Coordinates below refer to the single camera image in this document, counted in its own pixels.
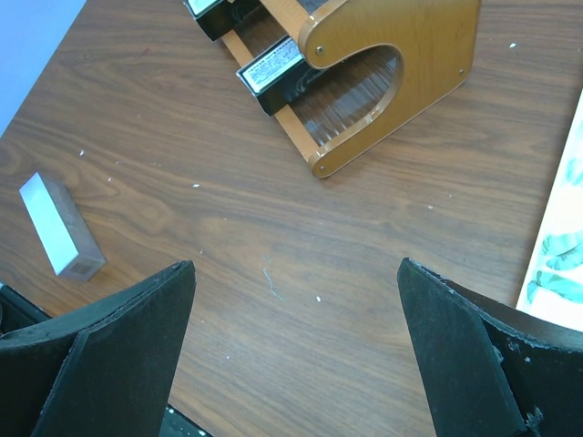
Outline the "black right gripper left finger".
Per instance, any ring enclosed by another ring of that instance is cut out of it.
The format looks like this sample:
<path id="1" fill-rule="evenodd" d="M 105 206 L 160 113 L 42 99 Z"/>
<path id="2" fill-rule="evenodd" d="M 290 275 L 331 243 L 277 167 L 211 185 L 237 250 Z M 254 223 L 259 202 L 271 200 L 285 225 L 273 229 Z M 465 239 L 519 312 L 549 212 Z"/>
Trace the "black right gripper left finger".
<path id="1" fill-rule="evenodd" d="M 196 270 L 177 262 L 56 317 L 1 288 L 4 436 L 159 436 Z"/>

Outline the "black toothpaste box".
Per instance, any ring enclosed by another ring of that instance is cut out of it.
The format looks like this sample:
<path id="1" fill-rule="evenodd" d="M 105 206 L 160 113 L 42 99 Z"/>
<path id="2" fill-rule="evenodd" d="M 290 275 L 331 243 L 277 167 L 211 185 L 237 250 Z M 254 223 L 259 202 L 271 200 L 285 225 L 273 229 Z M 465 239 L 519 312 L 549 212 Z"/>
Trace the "black toothpaste box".
<path id="1" fill-rule="evenodd" d="M 184 6 L 204 34 L 216 41 L 233 30 L 247 15 L 257 9 L 258 0 L 186 0 Z"/>

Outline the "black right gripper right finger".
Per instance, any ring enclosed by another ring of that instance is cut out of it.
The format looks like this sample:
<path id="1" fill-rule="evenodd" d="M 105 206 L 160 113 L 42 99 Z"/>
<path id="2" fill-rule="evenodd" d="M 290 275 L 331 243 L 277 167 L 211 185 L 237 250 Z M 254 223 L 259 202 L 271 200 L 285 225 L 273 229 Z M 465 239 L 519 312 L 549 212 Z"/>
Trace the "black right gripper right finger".
<path id="1" fill-rule="evenodd" d="M 397 284 L 436 435 L 581 435 L 581 332 L 409 258 Z"/>

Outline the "chrome silver toothpaste box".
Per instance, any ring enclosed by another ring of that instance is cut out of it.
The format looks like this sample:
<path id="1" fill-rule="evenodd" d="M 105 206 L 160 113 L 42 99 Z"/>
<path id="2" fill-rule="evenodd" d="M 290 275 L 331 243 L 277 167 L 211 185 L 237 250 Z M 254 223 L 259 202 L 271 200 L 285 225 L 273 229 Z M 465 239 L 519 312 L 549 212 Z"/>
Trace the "chrome silver toothpaste box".
<path id="1" fill-rule="evenodd" d="M 271 117 L 303 95 L 325 72 L 310 66 L 296 42 L 286 36 L 241 67 L 237 76 Z"/>

